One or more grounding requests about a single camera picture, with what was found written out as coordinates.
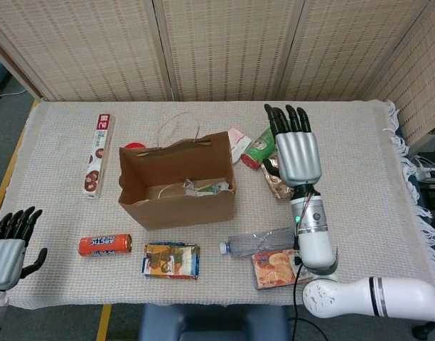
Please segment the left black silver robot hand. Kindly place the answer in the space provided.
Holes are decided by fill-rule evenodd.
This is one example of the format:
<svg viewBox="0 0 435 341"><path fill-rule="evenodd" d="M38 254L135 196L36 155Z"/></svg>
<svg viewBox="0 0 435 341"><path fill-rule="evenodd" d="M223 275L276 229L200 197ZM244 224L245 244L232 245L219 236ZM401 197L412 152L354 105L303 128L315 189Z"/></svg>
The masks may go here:
<svg viewBox="0 0 435 341"><path fill-rule="evenodd" d="M42 210L34 206L8 213L0 220L0 291L12 289L21 279L38 271L44 264L48 249L42 248L33 264L24 259L34 227Z"/></svg>

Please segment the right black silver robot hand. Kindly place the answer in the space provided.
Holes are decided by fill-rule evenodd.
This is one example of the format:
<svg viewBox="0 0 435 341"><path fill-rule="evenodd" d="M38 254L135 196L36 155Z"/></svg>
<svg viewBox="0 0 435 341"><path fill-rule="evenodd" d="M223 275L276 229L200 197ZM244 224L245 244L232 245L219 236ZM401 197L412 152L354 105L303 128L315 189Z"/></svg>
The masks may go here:
<svg viewBox="0 0 435 341"><path fill-rule="evenodd" d="M311 131L306 111L286 105L264 105L276 146L277 167L265 158L262 164L267 172L280 178L288 187L315 185L322 176L317 140Z"/></svg>

